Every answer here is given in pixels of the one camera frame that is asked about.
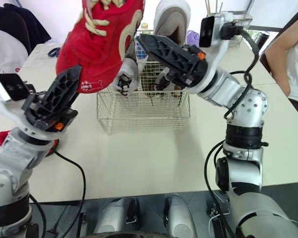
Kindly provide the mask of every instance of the red sneaker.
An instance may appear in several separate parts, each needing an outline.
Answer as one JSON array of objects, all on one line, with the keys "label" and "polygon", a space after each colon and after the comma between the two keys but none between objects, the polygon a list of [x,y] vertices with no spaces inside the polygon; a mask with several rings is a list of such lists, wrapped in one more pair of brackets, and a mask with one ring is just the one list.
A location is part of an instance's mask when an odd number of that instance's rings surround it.
[{"label": "red sneaker", "polygon": [[56,73],[81,65],[77,91],[95,93],[106,88],[122,66],[143,18],[145,0],[82,2],[83,14],[60,51]]}]

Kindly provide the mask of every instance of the shoelace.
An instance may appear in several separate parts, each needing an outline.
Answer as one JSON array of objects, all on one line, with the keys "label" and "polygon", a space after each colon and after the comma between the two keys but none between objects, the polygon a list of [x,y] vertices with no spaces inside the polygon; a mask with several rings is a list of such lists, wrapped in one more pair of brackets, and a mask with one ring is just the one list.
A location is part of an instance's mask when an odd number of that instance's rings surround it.
[{"label": "shoelace", "polygon": [[[100,0],[101,3],[104,5],[104,10],[109,9],[109,4],[113,3],[116,7],[122,7],[124,5],[124,0]],[[109,21],[107,20],[98,20],[92,18],[92,9],[93,7],[99,2],[99,0],[87,0],[87,9],[84,10],[84,16],[86,19],[85,27],[90,32],[98,35],[98,36],[107,36],[107,31],[98,30],[97,26],[108,26]]]}]

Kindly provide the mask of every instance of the scissors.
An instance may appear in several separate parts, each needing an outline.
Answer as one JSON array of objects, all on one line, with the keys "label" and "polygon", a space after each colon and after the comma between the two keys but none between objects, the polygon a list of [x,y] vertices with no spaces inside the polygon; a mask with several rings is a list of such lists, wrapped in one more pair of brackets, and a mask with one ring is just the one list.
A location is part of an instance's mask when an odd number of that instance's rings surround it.
[{"label": "scissors", "polygon": [[50,52],[48,52],[48,56],[52,57],[52,58],[53,57],[58,57],[59,54],[60,54],[60,50],[61,50],[60,47],[56,47],[56,48],[52,49]]}]

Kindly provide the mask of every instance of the white table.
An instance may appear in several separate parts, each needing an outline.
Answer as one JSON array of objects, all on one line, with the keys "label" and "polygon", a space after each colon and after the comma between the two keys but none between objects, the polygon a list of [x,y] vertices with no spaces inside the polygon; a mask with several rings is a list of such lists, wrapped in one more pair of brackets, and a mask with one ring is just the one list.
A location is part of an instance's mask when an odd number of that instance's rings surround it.
[{"label": "white table", "polygon": [[[37,90],[54,80],[53,48],[38,45],[20,71]],[[252,52],[243,43],[222,60],[227,71],[245,70]],[[264,139],[264,185],[298,182],[298,113],[261,64],[252,72],[254,87],[268,95]],[[59,151],[78,162],[86,173],[86,199],[207,190],[203,166],[207,153],[225,137],[224,108],[192,95],[189,126],[182,131],[105,133],[96,119],[96,95],[80,95],[73,108],[79,115],[61,139]],[[0,115],[0,131],[16,126]],[[211,187],[215,169],[208,170]],[[39,202],[80,200],[79,170],[51,156],[34,169],[31,193]]]}]

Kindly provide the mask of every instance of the wire basket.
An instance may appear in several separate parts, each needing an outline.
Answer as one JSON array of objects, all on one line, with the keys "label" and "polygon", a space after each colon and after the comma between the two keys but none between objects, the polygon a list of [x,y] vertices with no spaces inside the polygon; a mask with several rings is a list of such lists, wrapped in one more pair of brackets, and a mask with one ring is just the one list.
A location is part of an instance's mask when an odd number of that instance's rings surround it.
[{"label": "wire basket", "polygon": [[[253,20],[253,17],[246,11],[233,11],[233,22],[236,24],[236,26],[242,26],[245,31],[247,31],[250,23]],[[239,48],[240,43],[242,42],[243,37],[241,35],[234,36],[229,41],[229,48]]]},{"label": "wire basket", "polygon": [[97,119],[103,129],[118,131],[181,129],[190,118],[190,100],[183,90],[155,91],[164,69],[158,62],[139,62],[138,90],[123,96],[110,85],[97,94]]}]

